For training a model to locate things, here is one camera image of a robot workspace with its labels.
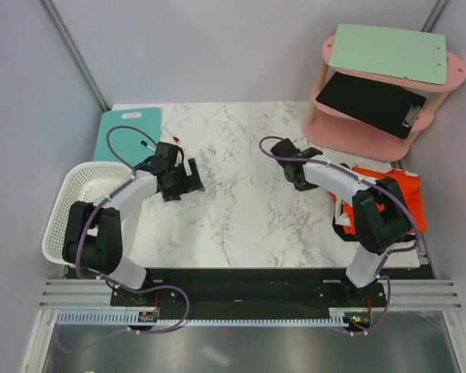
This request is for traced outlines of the shirts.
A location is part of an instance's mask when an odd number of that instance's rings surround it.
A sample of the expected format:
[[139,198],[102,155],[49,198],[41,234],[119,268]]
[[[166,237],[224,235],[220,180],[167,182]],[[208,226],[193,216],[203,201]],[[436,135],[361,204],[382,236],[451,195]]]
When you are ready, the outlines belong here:
[[383,254],[389,247],[412,240],[412,217],[403,211],[401,194],[386,196],[370,188],[359,190],[348,204],[331,194],[335,203],[332,228],[345,242],[358,242],[368,252]]

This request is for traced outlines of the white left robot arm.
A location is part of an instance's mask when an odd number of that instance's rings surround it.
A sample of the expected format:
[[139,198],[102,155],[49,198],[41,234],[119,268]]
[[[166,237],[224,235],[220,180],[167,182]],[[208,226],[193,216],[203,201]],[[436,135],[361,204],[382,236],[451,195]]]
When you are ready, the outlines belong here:
[[128,288],[137,305],[148,305],[155,287],[147,270],[123,253],[123,221],[142,203],[160,194],[164,202],[203,191],[196,159],[178,145],[160,141],[155,153],[137,164],[130,175],[105,197],[76,201],[70,208],[62,258],[75,269],[88,269]]

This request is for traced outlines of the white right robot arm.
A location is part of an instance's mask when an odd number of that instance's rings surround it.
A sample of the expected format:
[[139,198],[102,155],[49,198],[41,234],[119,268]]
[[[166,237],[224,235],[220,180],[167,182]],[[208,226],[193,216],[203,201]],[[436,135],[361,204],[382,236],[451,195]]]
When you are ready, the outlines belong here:
[[275,137],[270,151],[259,142],[261,152],[275,159],[285,178],[296,190],[321,187],[335,194],[353,208],[356,248],[346,269],[349,281],[340,286],[341,299],[347,305],[359,305],[368,296],[367,286],[375,282],[393,253],[414,251],[419,245],[419,226],[407,207],[396,180],[387,176],[364,176],[333,162],[315,148],[304,151],[288,138]]

